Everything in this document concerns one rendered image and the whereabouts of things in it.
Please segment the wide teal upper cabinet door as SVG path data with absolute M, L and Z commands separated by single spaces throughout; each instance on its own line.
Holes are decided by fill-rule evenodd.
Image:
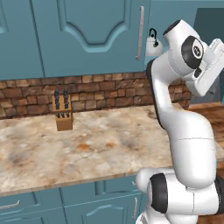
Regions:
M 45 75 L 144 70 L 151 0 L 31 0 Z M 143 41 L 137 56 L 140 6 Z

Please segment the wooden knife block with knives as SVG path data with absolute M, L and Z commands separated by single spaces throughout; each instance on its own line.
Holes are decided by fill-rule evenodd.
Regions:
M 71 130 L 73 128 L 73 110 L 68 89 L 63 94 L 56 89 L 52 97 L 52 112 L 55 115 L 57 131 Z

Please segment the teal drawer front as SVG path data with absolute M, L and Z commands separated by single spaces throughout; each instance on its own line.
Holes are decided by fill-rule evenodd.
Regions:
M 18 200 L 19 206 L 0 210 L 0 218 L 62 207 L 59 188 L 0 197 L 0 206 L 14 204 Z
M 112 178 L 80 185 L 70 185 L 60 188 L 62 201 L 65 206 L 71 206 L 96 200 L 126 196 L 137 193 L 138 190 L 131 184 L 134 176 Z

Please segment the teal lower cabinet door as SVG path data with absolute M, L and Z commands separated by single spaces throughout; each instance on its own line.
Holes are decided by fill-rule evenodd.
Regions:
M 67 224 L 135 224 L 136 219 L 132 220 L 135 197 L 138 199 L 137 217 L 140 193 L 66 206 Z
M 62 208 L 0 219 L 0 224 L 67 224 Z

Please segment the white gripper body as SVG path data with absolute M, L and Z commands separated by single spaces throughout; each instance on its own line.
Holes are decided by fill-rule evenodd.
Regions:
M 207 48 L 208 58 L 210 59 L 207 70 L 212 74 L 219 74 L 224 68 L 224 43 L 216 38 Z

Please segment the narrow teal upper cabinet door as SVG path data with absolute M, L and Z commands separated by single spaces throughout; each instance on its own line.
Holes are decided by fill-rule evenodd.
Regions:
M 0 0 L 0 81 L 43 77 L 32 0 Z

